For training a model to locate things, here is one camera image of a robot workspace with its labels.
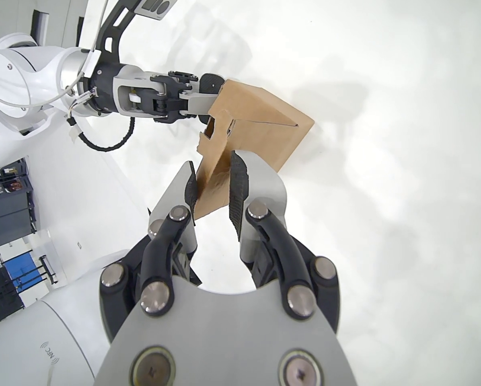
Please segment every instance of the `white cable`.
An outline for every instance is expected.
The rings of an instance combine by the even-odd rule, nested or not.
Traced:
[[[65,88],[64,92],[61,92],[56,97],[53,97],[53,98],[51,98],[47,101],[42,101],[41,103],[34,103],[32,105],[16,105],[15,103],[10,103],[10,102],[4,101],[0,98],[0,103],[3,103],[4,105],[7,105],[7,106],[12,106],[13,108],[24,108],[24,109],[38,108],[39,106],[49,105],[49,104],[53,103],[54,101],[57,101],[58,99],[64,97],[64,95],[66,95],[70,90],[72,90],[72,88],[78,83],[78,81],[80,81],[80,79],[82,79],[83,75],[84,75],[84,73],[80,72],[78,74],[78,76],[76,77],[76,79],[71,83],[71,85],[69,85],[68,87]]]
[[[105,0],[105,3],[103,5],[103,10],[101,11],[101,15],[99,16],[99,23],[97,24],[97,32],[96,36],[94,37],[94,44],[92,44],[92,51],[96,49],[97,46],[97,37],[99,35],[99,31],[101,31],[101,25],[103,24],[103,18],[105,17],[105,11],[108,6],[108,0]]]
[[[99,35],[99,31],[101,30],[101,26],[103,24],[103,18],[105,17],[105,11],[107,9],[107,5],[108,5],[108,0],[105,0],[105,4],[103,5],[103,9],[101,11],[101,14],[99,15],[99,24],[98,24],[98,27],[97,27],[97,33],[96,33],[96,36],[94,37],[94,43],[92,44],[92,50],[88,53],[88,56],[86,57],[86,60],[84,62],[84,64],[82,65],[85,66],[85,63],[87,62],[88,58],[91,57],[92,55],[92,52],[96,49],[96,46],[97,46],[97,37]],[[64,97],[64,95],[66,95],[70,90],[72,90],[72,88],[80,81],[80,79],[82,79],[84,75],[84,72],[82,72],[81,70],[78,72],[78,76],[76,77],[76,79],[74,80],[74,82],[71,83],[71,85],[69,85],[68,87],[65,88],[64,92],[61,92],[60,94],[58,94],[56,97],[53,97],[47,101],[42,101],[40,103],[34,103],[32,105],[16,105],[15,103],[10,103],[8,101],[4,101],[0,98],[0,103],[3,104],[3,105],[7,105],[7,106],[12,106],[13,108],[24,108],[24,109],[29,109],[29,108],[38,108],[39,106],[44,106],[44,105],[49,105],[51,103],[53,103],[54,101],[57,101],[58,99]],[[27,88],[27,91],[28,91],[28,94],[29,94],[29,99],[31,101],[31,94],[29,92],[29,89]]]

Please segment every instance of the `cable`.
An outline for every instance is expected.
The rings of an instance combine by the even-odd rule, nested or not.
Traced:
[[[70,126],[76,125],[76,120],[73,117],[67,118],[67,122]],[[123,145],[126,144],[126,142],[130,139],[130,137],[134,133],[134,128],[135,128],[135,118],[131,117],[130,118],[130,128],[128,128],[128,132],[126,133],[124,138],[119,143],[117,143],[115,146],[112,146],[112,147],[100,147],[100,146],[95,145],[90,140],[88,140],[88,138],[85,136],[85,134],[83,132],[80,132],[80,134],[78,134],[78,137],[80,137],[81,141],[83,141],[92,150],[97,150],[98,152],[111,152],[111,151],[114,151],[114,150],[117,150],[117,149],[123,147]]]
[[[87,59],[90,57],[92,52],[96,49],[97,37],[99,35],[99,31],[101,30],[101,26],[103,24],[103,18],[105,17],[105,12],[106,12],[107,6],[108,6],[108,0],[105,0],[105,4],[103,5],[103,9],[101,10],[101,14],[99,15],[99,24],[98,24],[96,36],[94,37],[94,42],[92,44],[92,50],[89,52],[89,54],[87,56]],[[16,105],[15,103],[10,103],[10,102],[4,101],[3,99],[0,98],[0,103],[3,104],[3,105],[11,106],[13,108],[21,108],[21,109],[38,108],[40,106],[49,105],[49,104],[53,103],[54,101],[57,101],[58,99],[64,97],[64,95],[66,95],[68,92],[70,92],[70,90],[72,90],[73,87],[75,87],[75,85],[80,81],[80,79],[83,78],[83,75],[84,75],[84,72],[82,72],[80,70],[78,72],[78,75],[77,75],[76,79],[74,80],[74,82],[72,82],[71,85],[66,87],[64,92],[61,92],[57,96],[55,96],[55,97],[53,97],[53,98],[51,98],[47,101],[42,101],[40,103],[34,103],[32,105],[31,104],[30,105]],[[29,96],[29,101],[31,101],[31,93],[29,92],[29,88],[28,88],[27,84],[26,84],[26,87],[27,87],[27,92],[28,92],[28,96]]]
[[[58,99],[64,97],[64,95],[66,95],[78,83],[78,81],[80,81],[80,79],[82,79],[83,75],[84,75],[84,73],[80,72],[78,74],[78,76],[76,77],[76,79],[71,83],[71,85],[68,85],[65,88],[64,92],[61,92],[56,97],[53,97],[53,98],[51,98],[47,101],[43,101],[42,103],[34,103],[32,105],[16,105],[15,103],[9,103],[8,101],[4,101],[1,98],[0,98],[0,103],[3,103],[4,105],[7,105],[7,106],[12,106],[13,108],[24,108],[24,109],[38,108],[39,106],[49,105],[49,104],[53,103],[54,101],[57,101]]]
[[[99,24],[97,24],[97,33],[96,36],[94,37],[94,44],[92,44],[92,51],[96,49],[97,46],[97,37],[99,36],[99,31],[101,31],[101,26],[103,24],[103,18],[105,17],[105,11],[108,6],[108,0],[105,0],[105,4],[103,5],[103,9],[101,11],[101,15],[99,16]]]

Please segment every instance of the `cardboard flap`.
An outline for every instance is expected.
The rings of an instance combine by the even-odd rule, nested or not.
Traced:
[[[296,126],[300,119],[298,110],[263,88],[227,80],[209,110],[218,117],[225,111],[232,119],[261,123]]]

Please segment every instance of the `black rubber pad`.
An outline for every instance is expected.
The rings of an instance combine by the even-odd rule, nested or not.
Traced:
[[[224,78],[216,74],[203,74],[199,79],[199,92],[202,94],[219,94]]]
[[[237,237],[241,238],[241,224],[243,217],[244,200],[249,194],[248,168],[240,156],[232,151],[230,165],[230,221],[232,221]]]
[[[194,217],[194,206],[196,206],[196,202],[198,200],[198,182],[196,180],[194,164],[191,161],[189,161],[189,163],[191,164],[192,173],[187,181],[187,185],[185,186],[185,203],[190,206],[192,216]]]

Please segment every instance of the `black bracket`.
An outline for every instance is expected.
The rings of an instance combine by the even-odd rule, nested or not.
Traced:
[[[278,278],[285,312],[297,320],[306,319],[292,311],[287,299],[287,293],[294,285],[305,285],[314,290],[310,274],[294,239],[271,211],[262,219],[252,218],[247,210],[245,216],[259,233],[262,245],[252,268],[256,287]]]
[[[339,325],[340,292],[337,274],[331,279],[316,272],[316,256],[300,241],[292,237],[271,211],[263,219],[253,219],[246,211],[246,219],[257,230],[261,246],[255,261],[246,264],[257,288],[278,279],[282,305],[287,314],[297,316],[289,307],[287,292],[293,285],[310,287],[316,296],[317,306],[336,333]]]
[[[184,267],[182,264],[182,261],[190,263],[194,253],[183,255],[183,257],[179,255],[181,249],[179,240],[185,229],[183,226],[186,226],[190,220],[190,216],[181,222],[173,221],[169,217],[165,219],[155,239],[145,236],[122,260],[117,262],[124,268],[123,278],[117,285],[106,287],[99,284],[101,318],[110,342],[114,340],[115,335],[139,301],[146,284],[158,279],[169,286],[172,297],[170,304],[167,304],[162,314],[169,311],[174,301],[171,275],[179,275],[194,285],[201,284],[192,268]]]
[[[189,108],[189,102],[180,98],[180,93],[191,90],[192,86],[185,82],[178,82],[178,78],[158,75],[150,78],[153,82],[164,85],[164,92],[157,92],[150,88],[140,88],[137,95],[141,98],[140,108],[145,113],[163,116],[155,118],[155,122],[174,123],[178,119],[194,118],[196,115],[182,115],[181,110]]]
[[[114,26],[114,23],[123,14],[123,11],[126,11],[125,16],[117,26]],[[119,41],[134,17],[135,13],[129,11],[121,1],[115,4],[97,35],[96,50],[101,51],[100,62],[119,63]],[[108,39],[111,40],[111,51],[106,50]]]

